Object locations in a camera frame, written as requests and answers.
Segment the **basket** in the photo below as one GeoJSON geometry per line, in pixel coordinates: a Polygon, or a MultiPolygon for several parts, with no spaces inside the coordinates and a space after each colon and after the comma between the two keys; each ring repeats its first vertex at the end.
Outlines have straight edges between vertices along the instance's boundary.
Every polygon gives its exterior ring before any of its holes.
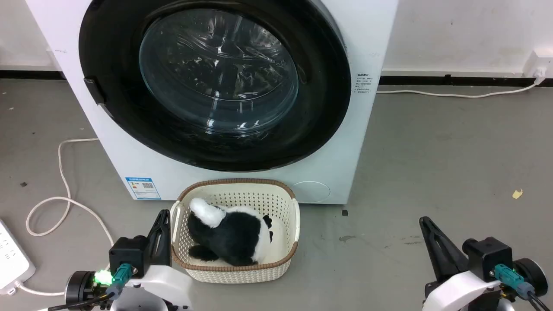
{"type": "Polygon", "coordinates": [[[184,190],[171,208],[173,260],[194,279],[207,283],[241,284],[272,281],[281,277],[298,247],[300,209],[288,186],[270,179],[219,179],[196,183],[184,190]],[[193,242],[186,222],[192,198],[204,198],[210,204],[245,205],[261,215],[269,215],[273,242],[265,262],[234,267],[223,262],[202,262],[188,255],[193,242]]]}

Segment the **blue and white sticker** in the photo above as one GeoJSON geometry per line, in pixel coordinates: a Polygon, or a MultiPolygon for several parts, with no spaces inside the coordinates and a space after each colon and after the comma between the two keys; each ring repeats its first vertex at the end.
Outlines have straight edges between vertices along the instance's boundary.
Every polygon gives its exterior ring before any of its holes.
{"type": "Polygon", "coordinates": [[[137,200],[161,200],[151,178],[125,177],[137,200]]]}

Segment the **washing machine drum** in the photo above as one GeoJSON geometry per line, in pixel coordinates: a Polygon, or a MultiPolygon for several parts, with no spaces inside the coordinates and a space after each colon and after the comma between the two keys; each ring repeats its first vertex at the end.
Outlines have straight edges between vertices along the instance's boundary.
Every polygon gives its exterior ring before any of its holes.
{"type": "Polygon", "coordinates": [[[349,103],[344,46],[309,0],[93,1],[79,41],[108,115],[197,167],[296,162],[332,137],[349,103]]]}

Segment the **white washing machine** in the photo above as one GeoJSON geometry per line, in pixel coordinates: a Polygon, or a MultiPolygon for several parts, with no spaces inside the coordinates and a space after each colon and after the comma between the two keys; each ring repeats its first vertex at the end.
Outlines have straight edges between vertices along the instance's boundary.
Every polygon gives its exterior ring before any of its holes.
{"type": "Polygon", "coordinates": [[[27,0],[135,199],[268,178],[345,204],[397,0],[27,0]]]}

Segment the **power strip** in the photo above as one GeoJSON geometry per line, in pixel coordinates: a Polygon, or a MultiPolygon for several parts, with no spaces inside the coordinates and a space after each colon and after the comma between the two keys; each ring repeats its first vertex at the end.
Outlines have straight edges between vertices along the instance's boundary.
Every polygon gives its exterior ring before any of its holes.
{"type": "Polygon", "coordinates": [[[17,285],[33,276],[35,266],[0,219],[0,294],[13,295],[17,285]]]}

